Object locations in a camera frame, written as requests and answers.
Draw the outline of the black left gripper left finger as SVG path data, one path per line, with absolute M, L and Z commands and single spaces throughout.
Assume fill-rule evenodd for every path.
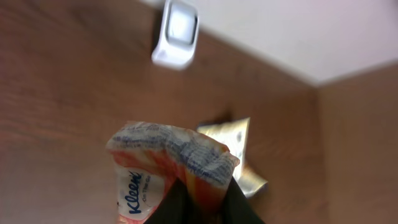
M 145 224 L 197 224 L 199 210 L 191 200 L 186 186 L 177 179 L 155 212 Z

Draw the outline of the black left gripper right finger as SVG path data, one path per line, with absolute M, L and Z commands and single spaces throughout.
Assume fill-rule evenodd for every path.
M 222 224 L 264 224 L 232 178 L 220 209 Z

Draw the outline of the orange Kleenex tissue pack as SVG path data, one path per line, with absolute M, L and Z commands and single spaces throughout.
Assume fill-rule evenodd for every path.
M 106 144 L 117 173 L 118 223 L 144 223 L 179 180 L 206 213 L 226 195 L 239 159 L 202 133 L 166 124 L 130 122 Z

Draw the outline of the yellow white snack bag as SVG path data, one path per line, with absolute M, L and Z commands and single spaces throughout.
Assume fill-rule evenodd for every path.
M 268 187 L 268 181 L 256 174 L 245 162 L 250 118 L 222 123 L 201 124 L 197 132 L 226 145 L 232 155 L 240 160 L 233 177 L 246 198 Z

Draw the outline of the white barcode scanner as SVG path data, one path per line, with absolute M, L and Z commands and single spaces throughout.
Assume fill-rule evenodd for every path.
M 183 1 L 166 0 L 152 61 L 175 70 L 187 68 L 196 51 L 199 21 L 194 6 Z

